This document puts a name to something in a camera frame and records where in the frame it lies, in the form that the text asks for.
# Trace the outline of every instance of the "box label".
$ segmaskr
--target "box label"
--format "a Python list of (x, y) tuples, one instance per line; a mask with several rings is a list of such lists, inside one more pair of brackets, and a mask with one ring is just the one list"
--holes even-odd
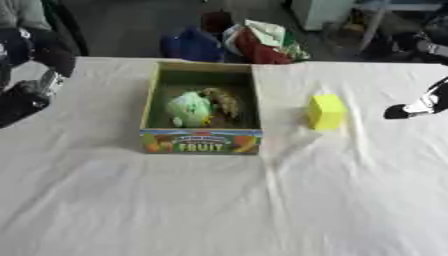
[(260, 131), (164, 131), (142, 133), (150, 153), (255, 154)]

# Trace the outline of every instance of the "white cabinet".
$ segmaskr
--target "white cabinet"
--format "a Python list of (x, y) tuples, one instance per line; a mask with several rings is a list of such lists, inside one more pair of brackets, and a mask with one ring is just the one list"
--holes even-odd
[(293, 0), (292, 10), (305, 30), (321, 30), (326, 22), (341, 21), (356, 0)]

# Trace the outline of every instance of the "clothing pile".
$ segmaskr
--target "clothing pile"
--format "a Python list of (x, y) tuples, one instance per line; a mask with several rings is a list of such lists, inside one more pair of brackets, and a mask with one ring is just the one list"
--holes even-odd
[(289, 64), (310, 59), (310, 55), (284, 27), (246, 20), (223, 33), (226, 48), (253, 64)]
[(188, 28), (178, 37), (162, 39), (166, 58), (226, 62), (226, 53), (253, 64), (289, 64), (310, 59), (284, 27), (246, 20), (234, 24), (228, 12), (206, 13), (201, 28)]

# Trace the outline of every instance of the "red cloth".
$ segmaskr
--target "red cloth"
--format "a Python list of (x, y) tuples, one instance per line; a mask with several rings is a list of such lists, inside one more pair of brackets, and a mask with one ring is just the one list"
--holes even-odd
[(274, 48), (261, 44), (249, 28), (244, 28), (235, 40), (235, 46), (253, 64), (290, 64), (291, 59)]

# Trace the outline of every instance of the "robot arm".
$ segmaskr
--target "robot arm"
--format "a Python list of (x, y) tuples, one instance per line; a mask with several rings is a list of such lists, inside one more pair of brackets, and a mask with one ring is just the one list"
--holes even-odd
[[(75, 68), (76, 59), (51, 31), (0, 30), (0, 128), (7, 127), (50, 105)], [(34, 60), (49, 69), (39, 80), (21, 81), (6, 90), (13, 68)]]

